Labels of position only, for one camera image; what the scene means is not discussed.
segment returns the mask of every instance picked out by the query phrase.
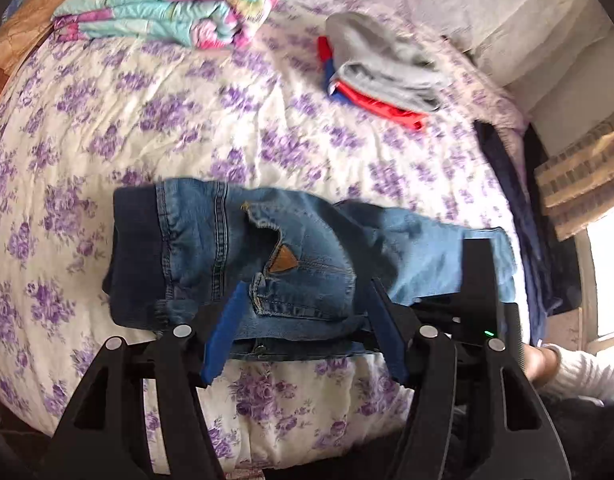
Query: striped curtain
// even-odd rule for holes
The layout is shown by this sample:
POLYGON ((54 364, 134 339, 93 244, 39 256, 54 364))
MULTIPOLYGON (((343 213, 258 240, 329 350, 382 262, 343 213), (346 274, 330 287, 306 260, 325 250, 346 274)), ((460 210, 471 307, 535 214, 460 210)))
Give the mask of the striped curtain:
POLYGON ((536 168, 545 215, 565 240, 614 206, 614 114, 536 168))

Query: jeans pocket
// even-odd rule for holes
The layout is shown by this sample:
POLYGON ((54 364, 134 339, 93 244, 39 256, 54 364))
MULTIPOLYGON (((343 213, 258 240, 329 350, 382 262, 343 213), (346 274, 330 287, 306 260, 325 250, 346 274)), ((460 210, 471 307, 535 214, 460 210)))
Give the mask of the jeans pocket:
POLYGON ((245 203, 249 221, 277 232, 277 243, 252 279, 259 316, 340 320, 353 314, 356 274, 334 231, 321 218, 273 203, 245 203))

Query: triangular leather patch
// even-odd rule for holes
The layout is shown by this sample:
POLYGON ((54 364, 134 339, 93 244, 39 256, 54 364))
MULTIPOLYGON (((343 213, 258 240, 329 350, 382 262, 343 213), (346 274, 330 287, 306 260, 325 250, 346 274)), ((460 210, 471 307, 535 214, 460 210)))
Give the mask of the triangular leather patch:
POLYGON ((298 260, 296 260, 292 250, 283 245, 280 247, 276 259, 269 268, 269 272, 282 272, 283 270, 295 269, 296 267, 298 267, 298 260))

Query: floral bedsheet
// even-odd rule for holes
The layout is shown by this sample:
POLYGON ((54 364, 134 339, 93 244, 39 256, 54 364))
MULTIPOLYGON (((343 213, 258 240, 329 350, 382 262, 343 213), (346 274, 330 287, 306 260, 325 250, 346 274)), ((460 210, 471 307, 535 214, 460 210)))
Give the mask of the floral bedsheet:
MULTIPOLYGON (((248 50, 198 52, 111 38, 48 40, 0 101, 0 400, 51 434, 100 345, 151 333, 114 325, 101 291, 112 193, 172 176, 360 198, 473 228, 512 216, 471 122, 519 146, 524 118, 453 47, 354 0, 283 0, 248 50), (454 83, 412 132, 321 90, 316 38, 355 9, 415 38, 454 83)), ((527 326, 522 268, 517 301, 527 326)), ((154 467, 167 469, 153 384, 145 386, 154 467)), ((403 425, 412 392, 381 355, 282 364, 230 361, 199 392, 226 471, 341 454, 403 425)))

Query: person's arm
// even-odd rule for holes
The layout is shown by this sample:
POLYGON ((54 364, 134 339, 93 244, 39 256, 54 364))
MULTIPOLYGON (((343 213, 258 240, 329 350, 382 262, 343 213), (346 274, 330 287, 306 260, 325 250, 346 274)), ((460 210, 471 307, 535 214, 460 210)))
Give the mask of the person's arm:
POLYGON ((591 354, 556 345, 526 346, 525 361, 525 373, 541 394, 614 400, 614 366, 591 354))

